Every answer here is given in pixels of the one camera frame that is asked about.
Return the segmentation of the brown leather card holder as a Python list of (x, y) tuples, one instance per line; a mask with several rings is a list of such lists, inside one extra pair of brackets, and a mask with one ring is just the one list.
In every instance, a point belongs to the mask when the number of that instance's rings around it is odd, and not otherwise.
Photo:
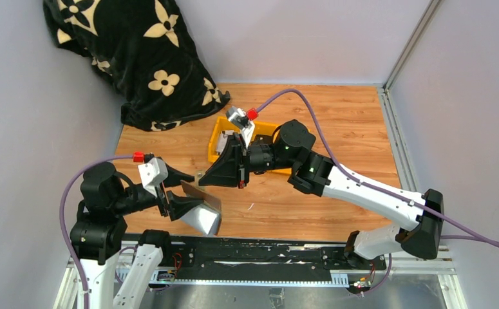
[(187, 197), (201, 202), (185, 213), (180, 220), (202, 233), (213, 237), (219, 232), (221, 225), (221, 200), (198, 185), (198, 182), (181, 181), (183, 192)]

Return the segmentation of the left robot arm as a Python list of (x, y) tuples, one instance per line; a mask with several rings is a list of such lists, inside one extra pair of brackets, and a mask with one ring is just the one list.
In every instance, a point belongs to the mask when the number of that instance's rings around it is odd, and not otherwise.
[(157, 207), (162, 216), (176, 221), (205, 204), (202, 198), (177, 196), (169, 190), (193, 182), (193, 176), (151, 154), (132, 159), (138, 164), (140, 183), (117, 171), (110, 159), (89, 164), (74, 176), (82, 178), (82, 200), (73, 228), (62, 233), (78, 271), (79, 308), (113, 307), (113, 277), (127, 229), (125, 216)]

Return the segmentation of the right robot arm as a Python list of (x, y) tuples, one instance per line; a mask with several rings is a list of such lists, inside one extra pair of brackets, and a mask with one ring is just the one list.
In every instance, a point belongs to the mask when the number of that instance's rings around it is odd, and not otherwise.
[(336, 166), (331, 158), (312, 150), (315, 140), (297, 120), (279, 126), (271, 144), (246, 145), (234, 133), (198, 183), (242, 189), (251, 173), (290, 169), (288, 182), (299, 192), (348, 201), (391, 220), (389, 226), (350, 234), (343, 252), (349, 267), (358, 269), (377, 256), (400, 251), (422, 259), (438, 256), (442, 193), (405, 191)]

